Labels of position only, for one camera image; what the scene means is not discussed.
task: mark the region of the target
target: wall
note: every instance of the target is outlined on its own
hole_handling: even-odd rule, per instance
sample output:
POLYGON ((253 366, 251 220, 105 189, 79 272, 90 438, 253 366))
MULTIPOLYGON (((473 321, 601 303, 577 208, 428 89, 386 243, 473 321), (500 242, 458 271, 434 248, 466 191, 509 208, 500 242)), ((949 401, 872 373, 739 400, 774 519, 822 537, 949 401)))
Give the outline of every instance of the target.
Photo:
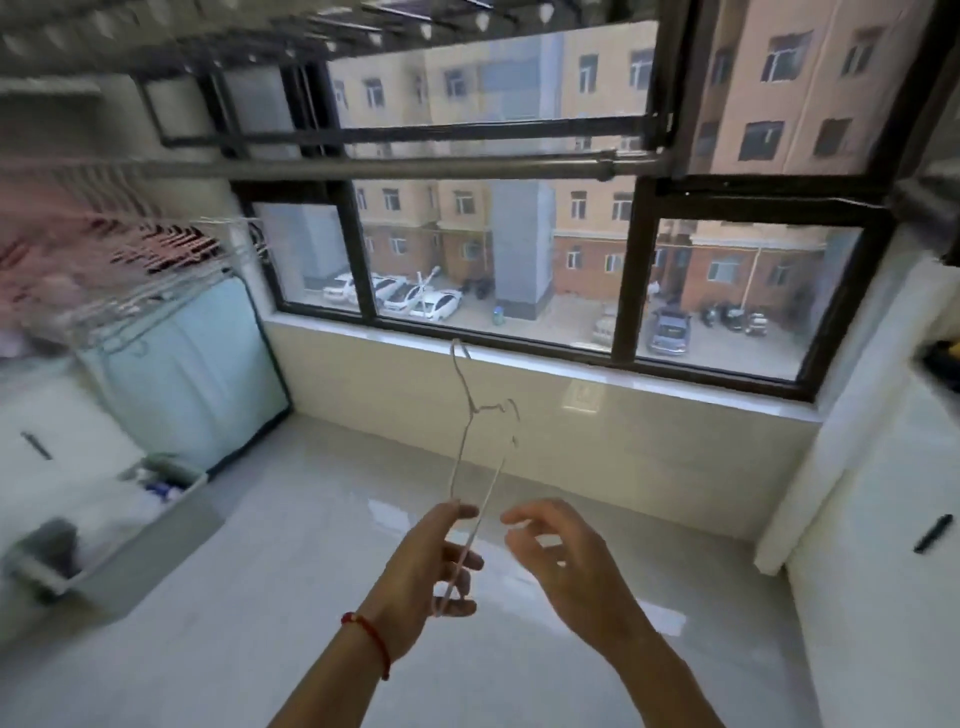
MULTIPOLYGON (((466 407, 446 342, 284 315, 266 329, 299 412, 457 451, 466 407)), ((817 429, 797 403, 471 353, 474 398, 513 397, 521 413, 508 473, 737 539, 757 537, 817 429)), ((480 417, 467 460, 495 465, 503 437, 502 420, 480 417)))

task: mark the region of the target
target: red string bracelet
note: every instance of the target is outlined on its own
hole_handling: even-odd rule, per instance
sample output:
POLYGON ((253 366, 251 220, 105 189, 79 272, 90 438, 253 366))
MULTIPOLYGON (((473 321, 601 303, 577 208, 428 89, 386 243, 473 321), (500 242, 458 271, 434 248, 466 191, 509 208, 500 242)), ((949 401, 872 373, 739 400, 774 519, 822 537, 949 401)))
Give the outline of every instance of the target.
POLYGON ((363 627, 364 632, 370 635, 370 639, 376 644, 376 648, 380 650, 380 657, 383 658, 383 679, 390 679, 390 653, 387 651, 387 644, 380 637, 380 633, 376 631, 374 627, 367 620, 366 617, 361 617, 356 612, 347 612, 345 615, 340 617, 341 624, 359 624, 363 627))

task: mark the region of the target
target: black window frame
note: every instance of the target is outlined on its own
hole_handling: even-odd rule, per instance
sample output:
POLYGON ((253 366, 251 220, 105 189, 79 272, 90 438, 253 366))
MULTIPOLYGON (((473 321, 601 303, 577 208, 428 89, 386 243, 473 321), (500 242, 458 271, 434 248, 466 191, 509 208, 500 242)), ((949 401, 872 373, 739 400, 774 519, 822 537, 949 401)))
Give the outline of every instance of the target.
MULTIPOLYGON (((307 79, 314 97, 323 100, 323 108, 319 112, 304 112, 302 93, 294 93, 292 82, 288 87, 291 69, 281 68, 297 129, 294 133, 242 133, 236 123, 235 113, 230 112, 231 101, 226 84, 223 84, 222 77, 218 79, 218 74, 209 69, 205 75, 198 77, 198 82, 216 132, 206 136, 170 137, 160 128, 152 100, 144 90, 144 84, 162 77, 140 76, 136 81, 148 115, 164 146, 171 149, 219 148, 228 158, 249 158, 250 145, 268 143, 297 144, 306 157, 338 157, 345 154, 345 145, 379 140, 640 135, 645 150, 666 148, 672 153, 672 173, 636 178, 618 302, 620 314, 610 354, 381 316, 373 298, 368 273, 370 265, 350 180, 245 182, 243 179, 232 179, 230 184, 241 207, 251 216, 256 202, 334 205, 338 209, 350 270, 354 274, 359 311, 284 301, 276 271, 269 259, 264 260, 264 276, 280 311, 444 340, 459 337, 474 345, 507 351, 550 356, 792 400, 814 401, 892 236, 895 221, 882 206, 884 196, 898 172, 916 166, 926 140, 925 132, 932 126, 930 119, 939 115, 938 105, 942 110, 946 102, 940 98, 943 94, 937 94, 927 104, 927 96, 935 87, 953 88, 952 83, 945 83, 941 78, 941 69, 955 40, 955 28, 960 25, 960 4, 937 0, 916 56, 874 145, 867 168, 862 174, 849 176, 697 175, 686 172, 698 132, 700 97, 710 75, 712 32, 718 11, 719 0, 678 0, 677 3, 664 6, 658 28, 648 109, 645 114, 634 117, 515 122, 510 129, 498 124, 466 124, 455 128, 438 125, 416 129, 344 130, 339 125, 325 63, 291 63, 294 75, 300 74, 307 79), (677 219, 858 227, 863 230, 795 380, 768 379, 682 363, 636 359, 639 322, 646 313, 646 283, 655 255, 660 220, 677 219)), ((960 76, 960 68, 954 65, 950 73, 960 76)), ((680 249, 673 256, 677 259, 675 264, 683 253, 687 251, 680 249)))

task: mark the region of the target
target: metal pole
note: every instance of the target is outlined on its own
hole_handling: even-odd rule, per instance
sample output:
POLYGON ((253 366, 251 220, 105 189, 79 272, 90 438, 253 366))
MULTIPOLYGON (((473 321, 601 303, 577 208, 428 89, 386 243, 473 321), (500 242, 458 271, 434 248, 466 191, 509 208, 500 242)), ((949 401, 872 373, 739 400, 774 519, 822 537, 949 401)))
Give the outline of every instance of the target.
POLYGON ((194 161, 40 160, 0 163, 0 174, 37 172, 119 172, 147 180, 283 182, 318 180, 599 180, 620 175, 659 177, 669 171, 665 154, 530 155, 411 159, 244 159, 194 161))

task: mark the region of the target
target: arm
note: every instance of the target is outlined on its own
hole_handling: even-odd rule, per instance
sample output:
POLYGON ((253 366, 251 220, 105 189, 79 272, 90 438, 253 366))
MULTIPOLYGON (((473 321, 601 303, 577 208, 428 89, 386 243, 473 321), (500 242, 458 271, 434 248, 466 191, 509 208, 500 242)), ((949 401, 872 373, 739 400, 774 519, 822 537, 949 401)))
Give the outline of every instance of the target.
POLYGON ((723 728, 690 668, 636 603, 607 544, 569 503, 535 500, 501 520, 527 522, 508 531, 507 548, 537 577, 557 616, 616 670, 647 728, 723 728), (541 546, 542 534, 563 543, 541 546))
MULTIPOLYGON (((391 662, 413 647, 439 598, 433 585, 449 581, 463 550, 446 540, 458 519, 474 518, 476 506, 451 500, 435 506, 400 542, 357 614, 373 625, 387 646, 391 662)), ((466 569, 483 568, 483 560, 472 551, 457 575, 457 591, 469 592, 466 569)), ((451 599, 446 617, 467 617, 476 612, 476 603, 451 599)), ((383 656, 373 639, 359 624, 344 624, 300 684, 287 698, 269 728, 356 728, 370 706, 373 691, 383 675, 383 656)))

